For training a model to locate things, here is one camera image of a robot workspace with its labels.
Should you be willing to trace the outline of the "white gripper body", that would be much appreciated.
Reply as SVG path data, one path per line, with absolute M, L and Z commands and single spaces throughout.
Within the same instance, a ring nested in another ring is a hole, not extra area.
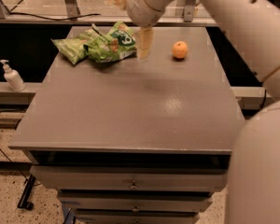
M 126 12 L 133 24 L 142 28 L 154 26 L 163 14 L 151 8 L 145 0 L 126 0 Z

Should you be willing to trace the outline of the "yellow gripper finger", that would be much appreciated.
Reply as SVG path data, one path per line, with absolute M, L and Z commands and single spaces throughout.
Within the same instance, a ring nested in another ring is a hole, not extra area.
M 127 6 L 126 0 L 105 0 L 105 4 L 112 7 L 117 7 L 120 10 L 125 10 Z
M 141 27 L 135 34 L 136 39 L 136 56 L 139 60 L 145 59 L 152 46 L 154 31 L 152 27 Z

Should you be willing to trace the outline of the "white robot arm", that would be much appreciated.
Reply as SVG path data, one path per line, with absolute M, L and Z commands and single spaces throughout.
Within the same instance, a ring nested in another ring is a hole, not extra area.
M 174 0 L 106 0 L 149 30 Z M 195 0 L 244 61 L 225 66 L 234 85 L 260 85 L 273 98 L 232 147 L 227 224 L 280 224 L 280 9 L 268 0 Z

